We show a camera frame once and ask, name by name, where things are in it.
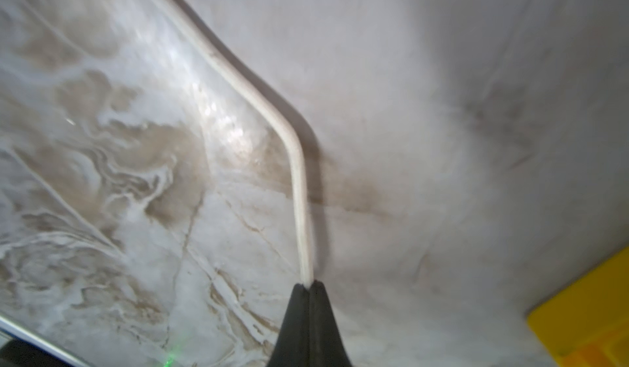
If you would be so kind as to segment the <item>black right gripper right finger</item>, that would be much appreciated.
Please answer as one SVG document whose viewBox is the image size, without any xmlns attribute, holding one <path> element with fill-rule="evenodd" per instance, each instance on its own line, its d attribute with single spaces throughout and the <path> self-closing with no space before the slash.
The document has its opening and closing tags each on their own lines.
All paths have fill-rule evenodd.
<svg viewBox="0 0 629 367">
<path fill-rule="evenodd" d="M 309 366 L 352 367 L 329 295 L 318 280 L 310 287 L 309 320 Z"/>
</svg>

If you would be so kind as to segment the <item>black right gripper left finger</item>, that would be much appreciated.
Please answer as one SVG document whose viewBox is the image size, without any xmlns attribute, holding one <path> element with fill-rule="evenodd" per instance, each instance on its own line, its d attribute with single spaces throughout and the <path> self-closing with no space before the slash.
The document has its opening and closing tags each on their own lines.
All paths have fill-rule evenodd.
<svg viewBox="0 0 629 367">
<path fill-rule="evenodd" d="M 268 367 L 307 367 L 310 363 L 310 293 L 293 287 Z"/>
</svg>

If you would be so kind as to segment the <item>white sneaker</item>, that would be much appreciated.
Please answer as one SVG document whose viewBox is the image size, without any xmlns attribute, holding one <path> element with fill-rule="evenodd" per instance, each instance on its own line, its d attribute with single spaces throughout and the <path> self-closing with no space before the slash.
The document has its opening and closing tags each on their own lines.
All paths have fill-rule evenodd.
<svg viewBox="0 0 629 367">
<path fill-rule="evenodd" d="M 269 123 L 288 155 L 300 280 L 305 288 L 315 281 L 311 242 L 306 160 L 299 137 L 289 121 L 260 90 L 234 66 L 175 0 L 150 0 L 179 30 L 202 59 L 232 86 Z"/>
</svg>

